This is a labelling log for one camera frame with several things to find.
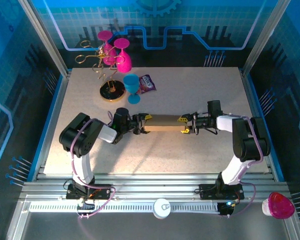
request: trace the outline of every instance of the table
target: table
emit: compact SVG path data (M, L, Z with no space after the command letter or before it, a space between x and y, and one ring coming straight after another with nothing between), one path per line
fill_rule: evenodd
M149 74L157 91L141 95L140 103L128 103L127 93L118 102L106 102L99 95L100 80L91 68L74 68L45 163L45 174L71 174L71 159L59 143L61 131L80 112L108 123L107 111L124 107L137 113L183 115L207 111L207 101L220 100L224 113L252 116L237 67L136 67L129 73ZM116 73L114 79L123 79ZM191 174L219 173L233 156L232 134L199 135L180 132L127 133L116 145L97 139L90 151L93 173ZM264 161L249 169L267 173Z

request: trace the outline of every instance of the glass wall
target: glass wall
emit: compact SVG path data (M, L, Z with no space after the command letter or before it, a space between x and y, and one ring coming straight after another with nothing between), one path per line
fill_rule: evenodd
M283 176L300 192L300 0L291 0L250 74Z
M133 67L242 67L277 0L33 0L68 68L80 43L127 38Z
M0 1L0 239L6 239L59 76L18 1Z

